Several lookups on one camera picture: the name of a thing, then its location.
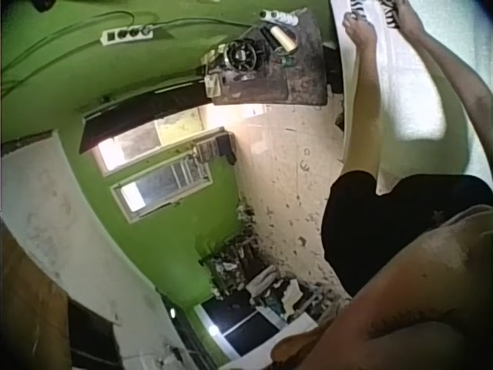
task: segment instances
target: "skin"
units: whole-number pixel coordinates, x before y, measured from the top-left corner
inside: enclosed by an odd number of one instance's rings
[[[427,52],[450,80],[491,167],[491,91],[474,71],[425,31],[408,1],[396,0],[396,6],[403,37]],[[364,170],[377,177],[381,148],[377,36],[372,25],[351,14],[344,16],[344,28],[357,47],[360,70],[342,173]],[[461,368],[467,343],[480,338],[493,324],[492,214],[482,212],[468,222],[451,226],[460,244],[454,239],[434,238],[434,231],[423,234],[389,262],[333,323],[281,342],[273,350],[273,359],[283,361],[313,348],[298,370]],[[451,311],[451,318],[460,325],[430,317],[429,321],[378,338],[369,336],[375,322],[406,311],[431,310],[434,315]]]
[[[378,175],[381,151],[380,83],[377,70],[377,33],[359,15],[344,15],[344,28],[357,47],[360,68],[347,159],[342,173],[363,170]]]

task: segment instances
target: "white spool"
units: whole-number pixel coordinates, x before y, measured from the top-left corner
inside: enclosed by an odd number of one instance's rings
[[[277,10],[263,10],[260,12],[260,19],[265,22],[277,23],[281,25],[292,25],[298,24],[299,19],[295,15],[285,12],[279,12]]]
[[[292,52],[293,50],[295,50],[296,43],[292,40],[291,37],[286,35],[286,33],[280,27],[275,25],[270,29],[270,33],[281,44],[284,50],[286,50],[287,52]]]

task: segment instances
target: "dirty floor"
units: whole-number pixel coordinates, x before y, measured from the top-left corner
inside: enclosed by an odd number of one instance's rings
[[[343,96],[330,96],[322,107],[228,106],[203,114],[235,135],[236,179],[254,209],[264,252],[281,271],[325,284],[345,304],[320,239],[330,186],[342,169],[343,133],[334,122]]]

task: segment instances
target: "hand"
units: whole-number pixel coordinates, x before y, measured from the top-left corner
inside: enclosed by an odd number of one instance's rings
[[[344,14],[342,25],[346,33],[359,50],[377,48],[377,33],[375,28],[363,17],[356,13]]]
[[[395,0],[395,5],[397,7],[395,19],[402,35],[410,41],[418,40],[426,31],[411,3],[409,0]]]

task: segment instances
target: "power strip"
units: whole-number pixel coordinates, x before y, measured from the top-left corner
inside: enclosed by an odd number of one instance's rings
[[[150,25],[131,25],[130,27],[120,27],[118,29],[103,31],[99,40],[103,46],[109,46],[123,42],[150,40],[153,37],[154,32]]]

